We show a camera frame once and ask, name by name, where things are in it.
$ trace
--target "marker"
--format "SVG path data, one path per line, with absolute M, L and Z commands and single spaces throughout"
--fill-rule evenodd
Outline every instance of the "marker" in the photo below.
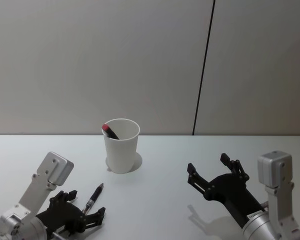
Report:
M 97 198 L 99 197 L 100 193 L 102 192 L 102 189 L 104 189 L 104 184 L 101 183 L 100 186 L 96 188 L 92 196 L 90 197 L 89 201 L 86 203 L 85 208 L 82 210 L 84 215 L 87 215 L 92 206 L 95 204 Z
M 108 124 L 103 124 L 102 130 L 109 138 L 119 140 L 118 136 L 114 133 L 114 131 L 112 131 Z

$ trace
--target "gray wall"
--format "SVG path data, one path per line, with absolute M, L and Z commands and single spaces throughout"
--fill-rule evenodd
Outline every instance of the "gray wall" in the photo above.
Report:
M 212 6 L 0 0 L 0 134 L 192 134 Z M 300 134 L 300 0 L 216 0 L 195 134 Z

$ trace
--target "table surface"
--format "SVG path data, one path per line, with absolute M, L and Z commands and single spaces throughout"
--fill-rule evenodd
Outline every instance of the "table surface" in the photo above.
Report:
M 206 201 L 187 183 L 193 163 L 208 181 L 228 173 L 221 153 L 239 159 L 249 174 L 247 188 L 267 200 L 258 181 L 259 155 L 281 150 L 292 155 L 293 212 L 300 225 L 300 136 L 140 136 L 141 166 L 127 174 L 107 170 L 102 136 L 0 135 L 0 215 L 17 203 L 31 176 L 53 151 L 74 163 L 58 191 L 78 191 L 82 208 L 96 186 L 104 189 L 90 213 L 106 208 L 102 227 L 76 239 L 99 240 L 243 240 L 241 229 L 218 202 Z M 45 210 L 48 201 L 41 210 Z

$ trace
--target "paper cup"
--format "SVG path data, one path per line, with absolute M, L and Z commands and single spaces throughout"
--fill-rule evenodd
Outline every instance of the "paper cup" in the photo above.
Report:
M 106 124 L 119 138 L 119 140 L 109 138 L 102 130 L 107 165 L 116 174 L 128 173 L 136 160 L 140 127 L 135 121 L 125 118 L 113 119 Z

